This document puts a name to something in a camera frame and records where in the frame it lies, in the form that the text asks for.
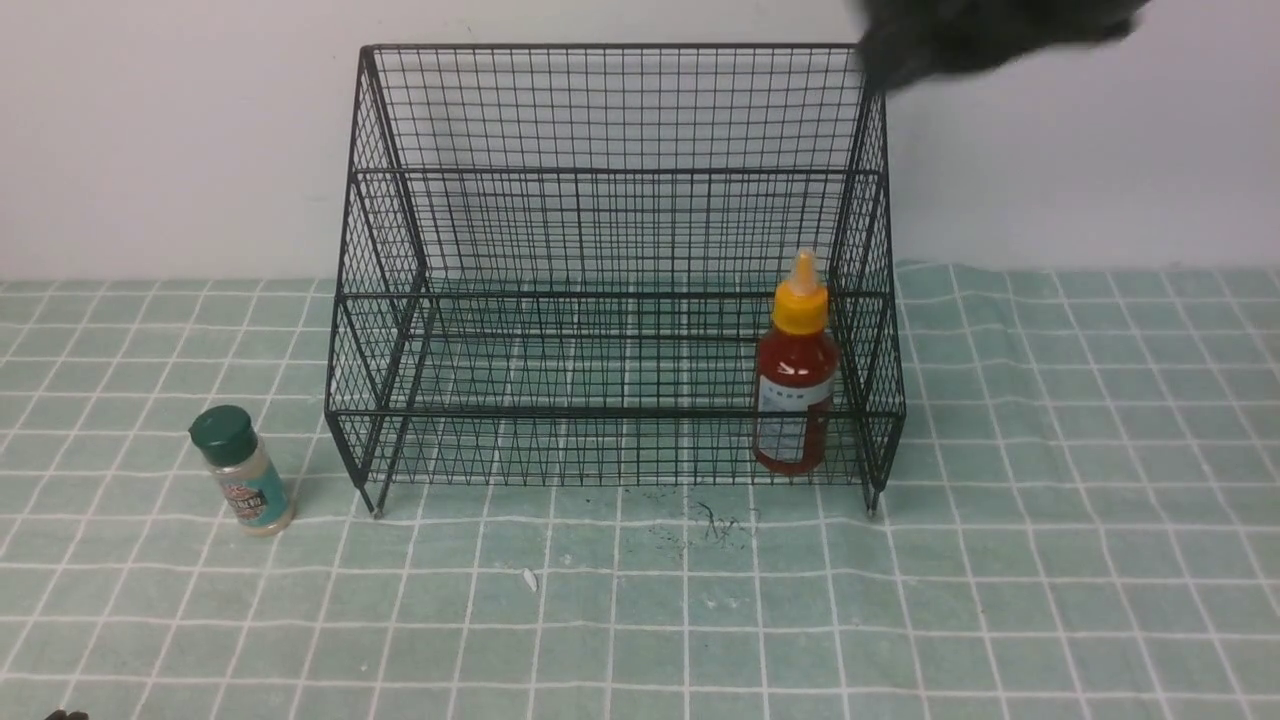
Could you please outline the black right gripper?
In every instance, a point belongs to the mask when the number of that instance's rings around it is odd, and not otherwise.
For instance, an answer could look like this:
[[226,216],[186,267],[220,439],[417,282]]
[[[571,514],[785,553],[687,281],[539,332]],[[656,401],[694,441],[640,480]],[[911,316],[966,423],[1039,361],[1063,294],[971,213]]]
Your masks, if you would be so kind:
[[863,1],[858,54],[881,94],[937,77],[978,76],[1033,53],[1130,36],[1144,1]]

